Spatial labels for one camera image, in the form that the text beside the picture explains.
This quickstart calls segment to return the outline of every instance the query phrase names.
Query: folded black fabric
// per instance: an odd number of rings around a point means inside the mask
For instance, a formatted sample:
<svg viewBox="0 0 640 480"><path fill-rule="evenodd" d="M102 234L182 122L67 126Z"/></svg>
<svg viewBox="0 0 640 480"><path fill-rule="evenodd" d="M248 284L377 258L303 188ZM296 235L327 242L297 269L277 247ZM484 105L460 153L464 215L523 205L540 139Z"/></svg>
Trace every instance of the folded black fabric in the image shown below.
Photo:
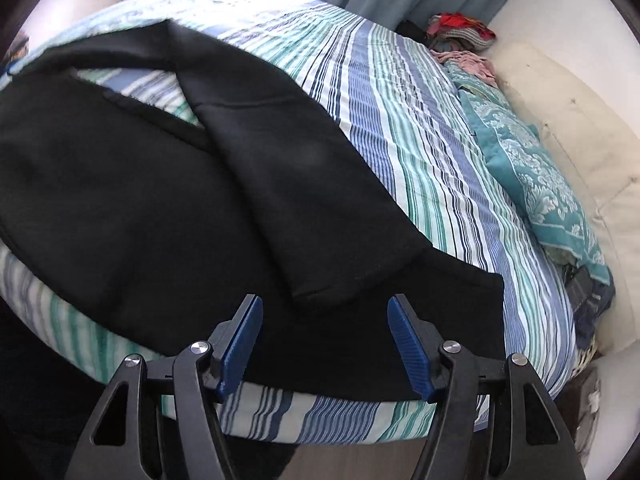
<svg viewBox="0 0 640 480"><path fill-rule="evenodd" d="M177 74L204 129L80 81ZM418 314L504 354L502 279L432 248L283 71L162 22L52 48L0 100L0 237L109 330L164 354L247 293L265 320L245 378L357 400L415 398L386 326Z"/></svg>

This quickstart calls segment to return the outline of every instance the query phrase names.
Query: bed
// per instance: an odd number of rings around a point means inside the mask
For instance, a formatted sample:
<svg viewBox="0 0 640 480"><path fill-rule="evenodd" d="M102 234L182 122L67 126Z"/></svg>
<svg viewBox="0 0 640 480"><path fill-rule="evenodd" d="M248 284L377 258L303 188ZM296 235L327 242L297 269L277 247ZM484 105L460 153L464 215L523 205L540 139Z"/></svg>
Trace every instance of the bed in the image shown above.
<svg viewBox="0 0 640 480"><path fill-rule="evenodd" d="M487 170L455 87L420 44L317 0L127 0L60 34L14 72L47 46L166 19L269 61L316 99L434 247L502 275L506 353L526 354L552 396L560 391L584 357L562 279ZM78 75L198 124L174 74ZM1 243L0 272L0 294L22 322L95 380L108 382L129 353L158 356L76 310ZM172 415L170 397L163 403ZM253 440L372 444L426 436L433 409L418 400L357 402L244 382L219 416L225 433ZM487 418L481 398L477 428Z"/></svg>

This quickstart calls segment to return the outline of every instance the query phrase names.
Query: metal bolt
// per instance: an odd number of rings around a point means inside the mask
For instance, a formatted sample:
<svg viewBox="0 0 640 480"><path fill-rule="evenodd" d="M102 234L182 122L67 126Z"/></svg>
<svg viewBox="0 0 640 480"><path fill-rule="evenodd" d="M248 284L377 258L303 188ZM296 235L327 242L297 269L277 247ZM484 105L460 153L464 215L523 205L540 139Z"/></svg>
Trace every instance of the metal bolt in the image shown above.
<svg viewBox="0 0 640 480"><path fill-rule="evenodd" d="M444 351L449 354L457 354L462 348L462 346L460 346L460 343L457 341L445 341L442 346L444 348Z"/></svg>
<svg viewBox="0 0 640 480"><path fill-rule="evenodd" d="M206 341L196 341L191 345L191 353L193 354L204 354L207 350L209 350L209 343Z"/></svg>
<svg viewBox="0 0 640 480"><path fill-rule="evenodd" d="M124 365L131 368L132 366L136 366L140 364L142 361L142 356L139 354L131 354L124 358Z"/></svg>
<svg viewBox="0 0 640 480"><path fill-rule="evenodd" d="M527 356L524 354L514 354L511 356L511 360L513 361L514 364L518 366L524 366L529 362L529 360L527 359Z"/></svg>

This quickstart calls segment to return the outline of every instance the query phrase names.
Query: beige headboard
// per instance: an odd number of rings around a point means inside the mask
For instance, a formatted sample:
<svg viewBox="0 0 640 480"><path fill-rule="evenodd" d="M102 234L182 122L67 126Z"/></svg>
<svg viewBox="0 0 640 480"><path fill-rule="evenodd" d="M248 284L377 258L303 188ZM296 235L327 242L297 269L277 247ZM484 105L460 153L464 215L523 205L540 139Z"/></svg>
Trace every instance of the beige headboard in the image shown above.
<svg viewBox="0 0 640 480"><path fill-rule="evenodd" d="M640 139L585 83L529 44L497 45L500 87L580 199L616 283L598 324L603 353L640 339Z"/></svg>

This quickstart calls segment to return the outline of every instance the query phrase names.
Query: striped bedsheet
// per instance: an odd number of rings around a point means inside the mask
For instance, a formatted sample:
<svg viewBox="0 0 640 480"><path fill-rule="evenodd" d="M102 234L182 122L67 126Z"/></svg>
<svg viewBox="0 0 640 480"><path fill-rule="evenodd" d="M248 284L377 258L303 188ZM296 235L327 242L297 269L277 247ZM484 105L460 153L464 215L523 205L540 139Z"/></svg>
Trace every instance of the striped bedsheet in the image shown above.
<svg viewBox="0 0 640 480"><path fill-rule="evenodd" d="M525 353L551 393L558 393L577 355L561 280L488 173L456 90L426 48L317 0L127 0L49 45L165 19L289 73L335 118L434 247L499 272L505 283L507 354ZM41 52L33 52L14 72ZM199 124L172 73L113 68L79 75ZM7 82L0 80L0 88ZM0 273L0 294L13 311L96 380L107 382L130 352L157 356L57 297L4 244ZM170 398L164 408L171 413ZM433 408L419 401L353 402L242 383L219 414L223 431L235 436L352 444L425 436ZM488 401L479 399L478 427L487 416Z"/></svg>

